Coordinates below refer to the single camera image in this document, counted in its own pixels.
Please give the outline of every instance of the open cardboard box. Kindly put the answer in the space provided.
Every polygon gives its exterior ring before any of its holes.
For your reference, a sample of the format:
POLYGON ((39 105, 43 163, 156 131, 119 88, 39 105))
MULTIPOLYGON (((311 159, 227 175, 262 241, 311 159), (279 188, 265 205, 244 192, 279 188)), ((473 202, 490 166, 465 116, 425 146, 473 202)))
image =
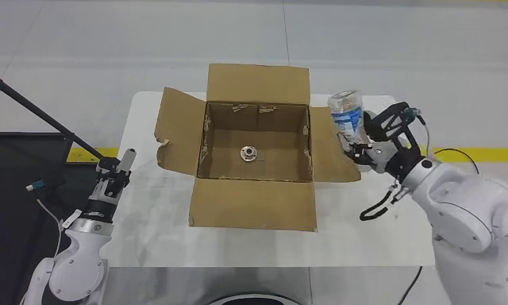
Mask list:
POLYGON ((161 168, 196 176, 189 226, 316 231, 314 182, 360 179, 328 107, 309 107, 309 70, 211 64, 206 102, 164 89, 161 168), (245 162, 244 146, 257 158, 245 162))

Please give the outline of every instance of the metal rod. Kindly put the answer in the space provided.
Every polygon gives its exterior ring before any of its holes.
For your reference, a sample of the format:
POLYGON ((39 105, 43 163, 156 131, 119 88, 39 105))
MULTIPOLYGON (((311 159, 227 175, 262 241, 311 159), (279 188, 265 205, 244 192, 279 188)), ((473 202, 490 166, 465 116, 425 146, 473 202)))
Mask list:
POLYGON ((30 110, 30 112, 34 113, 39 118, 43 119, 46 123, 48 123, 55 129, 58 129, 68 138, 71 138, 73 141, 76 142, 76 144, 83 147, 85 150, 87 150, 90 154, 97 157, 99 160, 103 158, 102 154, 98 152, 97 149, 94 149, 93 147, 88 145, 84 140, 77 137, 73 132, 68 130, 65 126, 61 125, 57 120, 50 117, 43 110, 39 109, 35 104, 31 103, 23 95, 17 93, 12 87, 9 87, 5 82, 3 82, 2 79, 0 79, 0 91, 3 91, 6 95, 9 95, 14 101, 18 102, 19 104, 30 110))

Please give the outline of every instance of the plastic bottle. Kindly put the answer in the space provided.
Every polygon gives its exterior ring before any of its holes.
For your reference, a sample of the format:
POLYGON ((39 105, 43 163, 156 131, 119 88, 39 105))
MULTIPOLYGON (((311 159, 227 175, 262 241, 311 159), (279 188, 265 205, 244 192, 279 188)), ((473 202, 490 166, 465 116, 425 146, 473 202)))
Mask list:
POLYGON ((339 92, 328 99, 333 121, 339 133, 349 143, 361 142, 360 129, 363 126, 364 108, 359 91, 339 92))

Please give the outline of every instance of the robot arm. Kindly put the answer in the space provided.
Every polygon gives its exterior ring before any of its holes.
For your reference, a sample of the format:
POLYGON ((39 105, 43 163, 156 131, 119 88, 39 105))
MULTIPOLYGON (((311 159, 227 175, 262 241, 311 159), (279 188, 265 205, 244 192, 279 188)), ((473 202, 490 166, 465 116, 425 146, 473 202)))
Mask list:
POLYGON ((122 160, 103 157, 97 165, 97 185, 84 211, 66 222, 65 234, 71 239, 68 249, 55 258, 44 258, 30 280, 24 304, 39 305, 46 285, 64 301, 86 299, 86 304, 100 304, 107 277, 107 261, 99 255, 111 240, 113 215, 122 190, 129 183, 130 167, 136 152, 128 149, 122 160))
POLYGON ((357 164, 387 172, 433 228, 436 267, 453 305, 508 304, 508 187, 425 158, 408 125, 419 112, 401 102, 364 114, 367 145, 346 152, 357 164))

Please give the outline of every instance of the table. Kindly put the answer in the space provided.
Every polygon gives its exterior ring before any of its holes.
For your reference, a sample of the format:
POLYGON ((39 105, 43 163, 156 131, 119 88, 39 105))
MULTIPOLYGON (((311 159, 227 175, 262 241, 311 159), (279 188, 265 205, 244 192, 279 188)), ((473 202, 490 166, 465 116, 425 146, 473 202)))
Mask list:
MULTIPOLYGON (((205 99, 204 93, 190 93, 205 99)), ((361 222, 393 183, 388 174, 362 173, 355 183, 316 183, 318 232, 190 228, 193 176, 156 163, 153 132, 162 92, 133 97, 119 156, 137 151, 130 185, 114 216, 113 239, 102 256, 114 267, 316 267, 434 265, 431 229, 409 196, 382 218, 361 222)), ((328 95, 312 95, 325 106, 328 95)), ((380 112, 390 96, 364 96, 366 110, 380 112)))

